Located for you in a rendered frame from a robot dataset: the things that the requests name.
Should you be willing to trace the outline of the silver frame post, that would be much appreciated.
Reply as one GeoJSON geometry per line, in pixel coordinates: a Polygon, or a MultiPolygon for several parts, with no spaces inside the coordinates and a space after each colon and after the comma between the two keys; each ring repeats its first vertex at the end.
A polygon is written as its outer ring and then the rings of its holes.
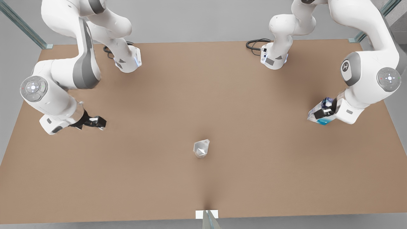
{"type": "MultiPolygon", "coordinates": [[[[383,16],[387,16],[398,4],[400,4],[403,0],[388,0],[386,3],[381,7],[380,12],[383,16]]],[[[359,32],[354,38],[349,38],[349,43],[360,43],[363,39],[366,38],[366,34],[364,32],[359,32]]]]}
{"type": "Polygon", "coordinates": [[[46,43],[4,0],[0,0],[0,11],[13,22],[41,49],[52,49],[53,45],[46,43]]]}
{"type": "Polygon", "coordinates": [[[202,229],[222,229],[217,219],[218,210],[196,210],[195,218],[202,219],[202,229]]]}

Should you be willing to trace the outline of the clear bottle with blue liquid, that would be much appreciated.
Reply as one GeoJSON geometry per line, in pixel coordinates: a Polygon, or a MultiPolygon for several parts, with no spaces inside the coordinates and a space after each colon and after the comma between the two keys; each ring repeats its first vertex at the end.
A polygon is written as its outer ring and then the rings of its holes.
{"type": "Polygon", "coordinates": [[[322,110],[321,110],[321,102],[318,103],[313,109],[311,109],[308,113],[307,120],[318,123],[320,125],[327,125],[328,123],[335,120],[335,114],[332,116],[322,117],[322,110]]]}

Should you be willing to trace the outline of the clear drinking glass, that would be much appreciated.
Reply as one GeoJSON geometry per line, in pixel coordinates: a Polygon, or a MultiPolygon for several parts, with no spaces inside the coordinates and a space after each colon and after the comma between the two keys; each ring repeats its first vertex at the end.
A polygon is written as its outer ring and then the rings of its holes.
{"type": "Polygon", "coordinates": [[[194,143],[194,153],[197,158],[204,158],[208,154],[209,139],[205,139],[194,143]]]}

